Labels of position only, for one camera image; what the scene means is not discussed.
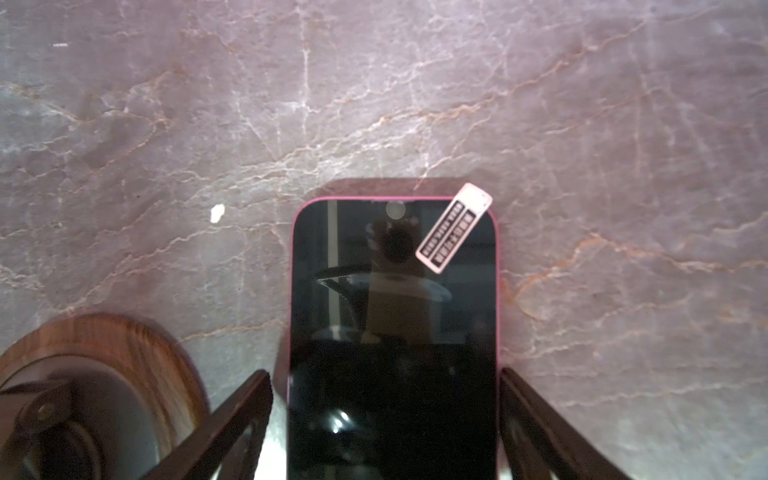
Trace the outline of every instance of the pink smartphone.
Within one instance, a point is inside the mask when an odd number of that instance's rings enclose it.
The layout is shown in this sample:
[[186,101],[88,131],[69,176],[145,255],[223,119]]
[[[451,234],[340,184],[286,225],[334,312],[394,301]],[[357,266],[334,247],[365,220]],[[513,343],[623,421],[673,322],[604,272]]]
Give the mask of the pink smartphone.
[[498,254],[486,212],[441,273],[451,198],[320,198],[293,225],[289,479],[496,478]]

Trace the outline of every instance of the wood grain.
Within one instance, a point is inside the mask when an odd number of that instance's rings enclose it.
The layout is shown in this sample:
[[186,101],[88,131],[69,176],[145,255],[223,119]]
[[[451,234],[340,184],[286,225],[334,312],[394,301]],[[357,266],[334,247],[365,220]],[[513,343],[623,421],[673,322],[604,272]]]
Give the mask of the wood grain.
[[117,370],[150,410],[161,458],[208,415],[194,368],[173,341],[124,316],[95,313],[46,323],[0,356],[0,386],[30,363],[74,355]]

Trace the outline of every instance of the sticker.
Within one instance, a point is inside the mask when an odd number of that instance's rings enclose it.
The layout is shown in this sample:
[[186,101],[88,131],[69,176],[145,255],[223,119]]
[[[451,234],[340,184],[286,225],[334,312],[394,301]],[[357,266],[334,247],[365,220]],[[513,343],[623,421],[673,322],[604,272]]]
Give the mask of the sticker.
[[442,273],[492,201],[475,185],[464,184],[419,245],[416,258],[433,272]]

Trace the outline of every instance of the bright light spot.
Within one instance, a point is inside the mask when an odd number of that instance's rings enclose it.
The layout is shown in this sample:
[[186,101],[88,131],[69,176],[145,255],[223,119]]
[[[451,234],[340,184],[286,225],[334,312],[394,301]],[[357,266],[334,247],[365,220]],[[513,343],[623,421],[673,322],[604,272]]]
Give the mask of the bright light spot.
[[221,217],[224,215],[224,211],[226,210],[226,207],[222,204],[218,204],[215,207],[210,209],[210,222],[211,223],[219,223],[219,220],[221,220]]

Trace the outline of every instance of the gray marble countertop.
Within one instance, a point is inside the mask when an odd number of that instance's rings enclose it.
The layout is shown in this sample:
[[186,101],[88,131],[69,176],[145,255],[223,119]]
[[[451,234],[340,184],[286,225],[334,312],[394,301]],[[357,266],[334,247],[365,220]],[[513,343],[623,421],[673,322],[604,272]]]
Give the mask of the gray marble countertop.
[[151,319],[215,407],[274,369],[306,200],[469,180],[503,363],[635,478],[765,478],[762,0],[11,0],[0,38],[0,349]]

